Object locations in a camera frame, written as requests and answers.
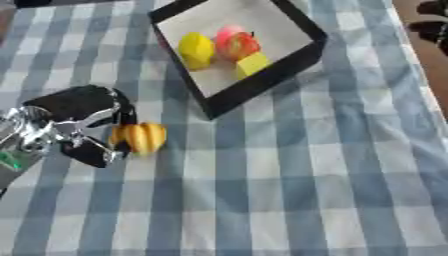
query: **plastic fruit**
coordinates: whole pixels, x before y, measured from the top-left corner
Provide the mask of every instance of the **plastic fruit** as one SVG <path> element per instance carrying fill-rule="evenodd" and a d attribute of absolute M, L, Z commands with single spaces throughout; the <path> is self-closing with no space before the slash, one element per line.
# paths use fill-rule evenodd
<path fill-rule="evenodd" d="M 221 55 L 225 55 L 227 40 L 229 40 L 233 35 L 240 32 L 244 32 L 244 29 L 238 25 L 227 25 L 221 28 L 216 34 L 215 38 L 217 52 L 219 52 Z"/>
<path fill-rule="evenodd" d="M 226 41 L 225 56 L 233 61 L 239 61 L 260 50 L 260 44 L 252 34 L 240 32 Z"/>
<path fill-rule="evenodd" d="M 199 70 L 210 66 L 215 54 L 212 40 L 198 32 L 185 35 L 179 42 L 179 54 L 189 70 Z"/>
<path fill-rule="evenodd" d="M 112 128 L 109 144 L 125 140 L 132 152 L 148 155 L 157 151 L 166 141 L 166 129 L 160 124 L 141 123 Z"/>

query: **yellow ball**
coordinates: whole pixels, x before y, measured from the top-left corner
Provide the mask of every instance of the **yellow ball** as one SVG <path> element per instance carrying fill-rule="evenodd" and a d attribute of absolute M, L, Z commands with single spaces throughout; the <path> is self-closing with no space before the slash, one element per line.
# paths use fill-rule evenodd
<path fill-rule="evenodd" d="M 215 45 L 212 40 L 198 32 L 186 34 L 179 42 L 179 53 L 184 65 L 189 70 L 199 70 L 210 66 L 215 54 Z"/>

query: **robotic arm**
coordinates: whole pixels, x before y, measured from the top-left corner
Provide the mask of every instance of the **robotic arm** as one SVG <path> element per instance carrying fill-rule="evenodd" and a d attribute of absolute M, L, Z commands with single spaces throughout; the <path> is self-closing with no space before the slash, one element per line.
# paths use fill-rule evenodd
<path fill-rule="evenodd" d="M 83 134 L 107 124 L 136 124 L 134 106 L 116 89 L 73 87 L 39 97 L 0 115 L 0 198 L 16 178 L 54 145 L 62 154 L 104 168 L 130 150 L 126 142 L 110 147 Z"/>

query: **table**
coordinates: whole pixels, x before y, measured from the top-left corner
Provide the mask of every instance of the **table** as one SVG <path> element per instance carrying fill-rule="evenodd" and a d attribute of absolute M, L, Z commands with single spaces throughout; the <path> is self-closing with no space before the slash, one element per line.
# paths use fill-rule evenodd
<path fill-rule="evenodd" d="M 53 152 L 0 202 L 0 254 L 447 254 L 446 125 L 390 0 L 309 1 L 322 61 L 212 122 L 149 29 L 165 3 L 16 14 L 0 108 L 115 86 L 168 142 L 98 170 Z"/>

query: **blue and white tablecloth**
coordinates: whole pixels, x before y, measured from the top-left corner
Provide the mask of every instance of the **blue and white tablecloth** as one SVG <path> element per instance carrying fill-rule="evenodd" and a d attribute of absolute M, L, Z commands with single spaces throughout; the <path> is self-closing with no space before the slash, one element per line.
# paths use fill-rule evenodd
<path fill-rule="evenodd" d="M 167 2 L 16 14 L 1 109 L 114 86 L 168 142 L 108 169 L 45 158 L 0 201 L 0 255 L 448 255 L 445 121 L 391 0 L 309 1 L 322 61 L 212 122 L 150 29 Z"/>

